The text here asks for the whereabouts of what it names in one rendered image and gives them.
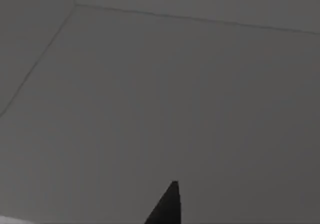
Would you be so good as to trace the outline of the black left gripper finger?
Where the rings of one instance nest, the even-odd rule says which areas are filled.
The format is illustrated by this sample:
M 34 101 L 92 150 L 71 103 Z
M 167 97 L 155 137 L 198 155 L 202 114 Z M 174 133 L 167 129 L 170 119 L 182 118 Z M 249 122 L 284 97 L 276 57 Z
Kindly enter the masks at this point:
M 179 182 L 172 181 L 143 224 L 182 224 Z

